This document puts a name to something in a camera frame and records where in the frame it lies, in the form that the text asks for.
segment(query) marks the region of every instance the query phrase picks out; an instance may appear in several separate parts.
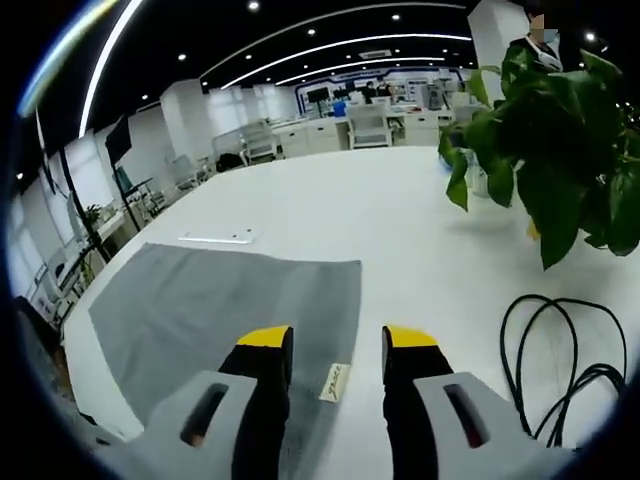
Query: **window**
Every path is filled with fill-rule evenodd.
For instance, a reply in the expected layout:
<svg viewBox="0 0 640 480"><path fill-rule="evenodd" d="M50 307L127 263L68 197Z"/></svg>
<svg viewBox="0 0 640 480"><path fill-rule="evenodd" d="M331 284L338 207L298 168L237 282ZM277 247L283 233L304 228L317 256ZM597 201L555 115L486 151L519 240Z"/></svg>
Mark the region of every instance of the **window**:
<svg viewBox="0 0 640 480"><path fill-rule="evenodd" d="M11 202L8 228L9 281L14 296L30 299L36 292L36 278L45 270L44 261L27 229L20 197Z"/></svg>

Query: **potted plant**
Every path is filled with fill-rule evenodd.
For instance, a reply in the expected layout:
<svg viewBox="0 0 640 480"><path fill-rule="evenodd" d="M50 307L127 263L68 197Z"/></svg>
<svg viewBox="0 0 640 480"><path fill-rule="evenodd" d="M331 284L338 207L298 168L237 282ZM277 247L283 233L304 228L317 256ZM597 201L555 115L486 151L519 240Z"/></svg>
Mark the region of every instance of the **potted plant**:
<svg viewBox="0 0 640 480"><path fill-rule="evenodd" d="M485 67L502 76L505 99L494 105L481 71L474 72L470 90L484 108L440 137L452 169L451 201L467 210L466 147L494 202L509 207L517 186L540 235L545 270L564 258L580 230L587 243L618 256L640 242L640 134L620 108L622 73L589 52L582 57L585 69L566 73L536 72L522 55L507 56L502 69ZM454 132L462 145L452 144Z"/></svg>
<svg viewBox="0 0 640 480"><path fill-rule="evenodd" d="M92 227L96 225L98 220L100 220L101 212L102 210L99 205L91 205L84 211L84 214Z"/></svg>

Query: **white tabletop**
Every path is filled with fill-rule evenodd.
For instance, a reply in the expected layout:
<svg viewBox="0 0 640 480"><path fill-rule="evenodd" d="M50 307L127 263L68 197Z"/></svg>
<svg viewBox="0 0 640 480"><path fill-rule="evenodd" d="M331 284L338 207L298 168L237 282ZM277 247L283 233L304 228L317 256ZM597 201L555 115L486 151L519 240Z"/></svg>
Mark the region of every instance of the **white tabletop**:
<svg viewBox="0 0 640 480"><path fill-rule="evenodd" d="M508 305L526 293L577 297L614 310L627 334L629 365L634 364L640 333L640 254L619 259L578 242L560 264L543 272L539 245L525 234L528 219L521 205L505 210L470 195L467 214L449 202L446 184L447 174L431 147L327 153L216 175L131 240L67 320L67 358L79 408L123 438L142 429L109 372L88 308L145 242L294 260L362 261L352 370L317 479L392 476L382 414L385 324L434 335L454 370L472 372L508 398L498 348ZM257 232L248 245L178 240L248 228ZM524 310L507 331L513 357L533 306ZM597 361L622 369L613 324L590 310L569 311L580 339L580 371ZM533 423L566 388L570 352L569 332L557 315L541 319L525 349L523 368ZM601 385L578 395L567 419L565 443L587 438L614 398L611 388Z"/></svg>

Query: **gray towel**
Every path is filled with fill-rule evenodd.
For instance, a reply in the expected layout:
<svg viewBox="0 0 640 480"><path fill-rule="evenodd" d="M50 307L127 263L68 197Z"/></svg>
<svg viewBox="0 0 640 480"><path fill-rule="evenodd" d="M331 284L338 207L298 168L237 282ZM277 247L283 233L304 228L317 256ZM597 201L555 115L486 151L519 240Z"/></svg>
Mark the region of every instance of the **gray towel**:
<svg viewBox="0 0 640 480"><path fill-rule="evenodd" d="M315 470L339 404L318 400L333 363L351 363L361 265L145 245L90 309L122 394L143 424L155 405L202 370L217 370L237 339L294 328L291 413L280 478Z"/></svg>

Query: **ceiling light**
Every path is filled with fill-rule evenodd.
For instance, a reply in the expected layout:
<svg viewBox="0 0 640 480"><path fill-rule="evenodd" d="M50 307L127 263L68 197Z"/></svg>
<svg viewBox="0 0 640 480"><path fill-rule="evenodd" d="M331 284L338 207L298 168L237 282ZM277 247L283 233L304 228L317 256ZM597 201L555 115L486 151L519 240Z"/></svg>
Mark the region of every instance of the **ceiling light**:
<svg viewBox="0 0 640 480"><path fill-rule="evenodd" d="M300 80L301 78L310 77L311 75L317 75L319 73L324 72L332 72L338 69L350 68L350 67L359 67L361 65L371 65L374 63L383 63L383 62L428 62L430 60L433 61L444 61L444 57L401 57L401 58L377 58L375 60L363 60L361 62L353 62L353 63L344 63L342 65L335 65L333 67L321 68L320 70L314 70L313 72L303 73L302 75L296 75L295 77L287 78L286 80L280 80L276 82L276 85L283 85L285 83L293 82L294 80Z"/></svg>
<svg viewBox="0 0 640 480"><path fill-rule="evenodd" d="M389 39L398 39L398 38L438 38L438 39L446 39L446 40L458 40L458 41L462 41L462 42L471 42L472 39L471 37L460 37L460 36L456 36L456 35L443 35L443 34L439 34L439 33L396 33L396 34L391 34L391 35L375 35L372 37L362 37L362 38L355 38L353 40L343 40L341 42L336 42L336 43L330 43L327 45L322 45L320 47L315 47L315 48L311 48L309 50L304 50L302 52L298 52L298 53L294 53L293 55L289 55L287 57L283 57L279 60L275 60L271 63L268 63L266 65L263 65L260 68L256 68L255 70L252 70L249 73L245 73L244 75L241 75L240 77L236 78L235 80L230 81L229 83L227 83L226 85L224 85L221 90L226 90L227 88L229 88L230 86L241 82L242 80L249 78L252 75L255 75L256 73L260 73L264 70L267 70L271 67L274 67L276 65L279 65L281 63L284 62L288 62L289 60L293 60L294 58L299 58L302 57L304 55L309 55L311 53L315 53L315 52L319 52L321 50L326 50L329 48L333 48L333 47L340 47L343 45L350 45L352 43L361 43L361 42L369 42L369 41L374 41L374 40L389 40ZM351 55L347 55L346 56L347 60L351 60ZM200 78L204 77L205 75L211 73L211 71L214 70L215 67L210 68L209 70L207 70L206 72L204 72Z"/></svg>
<svg viewBox="0 0 640 480"><path fill-rule="evenodd" d="M111 56L113 47L115 47L118 38L122 35L125 27L131 20L131 17L136 13L136 10L142 4L142 0L131 0L125 7L122 15L118 18L113 30L109 34L107 41L102 47L96 66L91 74L91 81L89 82L89 88L87 88L87 95L84 98L84 105L82 107L82 116L80 117L80 129L78 131L78 137L83 137L87 131L87 123L89 122L89 113L91 113L91 106L93 105L93 99L96 96L96 90L98 89L98 83L102 77L104 67L107 65L107 61Z"/></svg>

